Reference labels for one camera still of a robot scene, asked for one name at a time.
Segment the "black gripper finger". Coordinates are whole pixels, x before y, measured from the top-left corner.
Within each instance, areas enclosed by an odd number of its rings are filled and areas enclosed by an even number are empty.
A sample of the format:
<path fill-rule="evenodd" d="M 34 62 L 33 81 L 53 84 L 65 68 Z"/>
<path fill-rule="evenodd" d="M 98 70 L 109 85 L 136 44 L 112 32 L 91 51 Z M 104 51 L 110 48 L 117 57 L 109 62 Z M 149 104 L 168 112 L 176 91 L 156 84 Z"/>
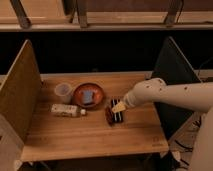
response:
<path fill-rule="evenodd" d="M 113 119 L 114 119 L 114 122 L 117 123 L 117 114 L 115 113 L 115 109 L 114 109 L 114 106 L 115 106 L 115 100 L 112 99 L 111 100 L 111 110 L 112 110 L 112 114 L 113 114 Z"/>
<path fill-rule="evenodd" d="M 122 113 L 122 111 L 118 112 L 117 116 L 118 116 L 118 122 L 122 123 L 123 122 L 123 113 Z"/>

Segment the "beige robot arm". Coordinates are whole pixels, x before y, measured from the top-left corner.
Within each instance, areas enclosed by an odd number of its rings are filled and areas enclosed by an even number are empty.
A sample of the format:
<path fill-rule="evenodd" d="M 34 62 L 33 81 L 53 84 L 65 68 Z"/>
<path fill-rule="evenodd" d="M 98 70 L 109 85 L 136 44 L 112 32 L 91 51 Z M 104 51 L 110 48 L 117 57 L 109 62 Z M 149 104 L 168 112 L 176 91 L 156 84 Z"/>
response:
<path fill-rule="evenodd" d="M 141 81 L 112 108 L 125 111 L 147 102 L 161 102 L 205 113 L 188 171 L 213 171 L 213 82 L 167 85 L 161 78 Z"/>

